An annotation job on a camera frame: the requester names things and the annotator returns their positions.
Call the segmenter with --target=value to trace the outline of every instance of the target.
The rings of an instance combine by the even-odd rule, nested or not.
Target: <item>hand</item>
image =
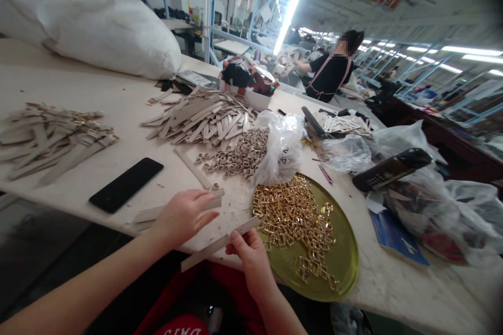
[[[220,214],[204,209],[213,198],[206,190],[180,191],[171,198],[146,233],[159,253],[165,255],[184,244]]]
[[[256,229],[241,236],[237,231],[231,233],[231,243],[225,248],[227,255],[237,254],[243,262],[248,291],[259,303],[267,299],[278,286],[272,275],[267,251]]]

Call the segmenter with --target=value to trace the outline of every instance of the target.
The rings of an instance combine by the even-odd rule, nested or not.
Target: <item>pink apron strap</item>
[[[305,88],[306,89],[309,89],[311,86],[313,86],[313,83],[314,83],[314,80],[316,80],[316,78],[318,77],[318,75],[320,74],[320,72],[323,70],[323,68],[325,68],[326,64],[329,62],[329,59],[331,59],[333,57],[334,54],[331,54],[327,60],[325,60],[325,62],[323,63],[323,65],[321,66],[321,68],[318,70],[318,72],[316,73],[316,75],[313,77],[313,79],[311,80],[311,82],[309,83],[308,86],[306,86]],[[351,62],[353,61],[353,57],[348,57],[347,58],[347,67],[346,67],[346,73],[344,73],[344,77],[342,78],[341,80],[341,83],[337,86],[337,89],[339,88],[339,86],[341,86],[342,84],[344,84],[344,81],[346,80],[346,77],[349,73],[349,69],[351,68]],[[335,94],[336,91],[334,93],[325,93],[325,92],[319,92],[317,91],[314,87],[312,88],[316,93],[318,93],[318,99],[320,99],[321,95],[322,94],[326,94],[326,95],[332,95],[332,94]]]

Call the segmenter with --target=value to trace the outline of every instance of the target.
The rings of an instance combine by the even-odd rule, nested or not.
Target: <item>blue notebook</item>
[[[422,266],[430,265],[419,250],[415,239],[389,209],[378,214],[371,210],[369,212],[376,229],[377,240],[382,247],[387,251],[397,253],[407,262]]]

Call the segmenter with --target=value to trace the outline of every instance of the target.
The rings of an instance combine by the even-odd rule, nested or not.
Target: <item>woman in black shirt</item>
[[[308,96],[330,102],[339,86],[349,81],[354,70],[353,55],[362,44],[364,36],[363,31],[348,30],[339,39],[331,55],[323,55],[310,63],[295,62],[300,71],[315,73],[305,88]]]

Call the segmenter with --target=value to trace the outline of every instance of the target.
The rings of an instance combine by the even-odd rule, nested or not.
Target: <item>ceiling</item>
[[[281,2],[286,6],[289,0]],[[335,32],[354,28],[395,43],[501,48],[502,11],[500,0],[300,0],[293,25]]]

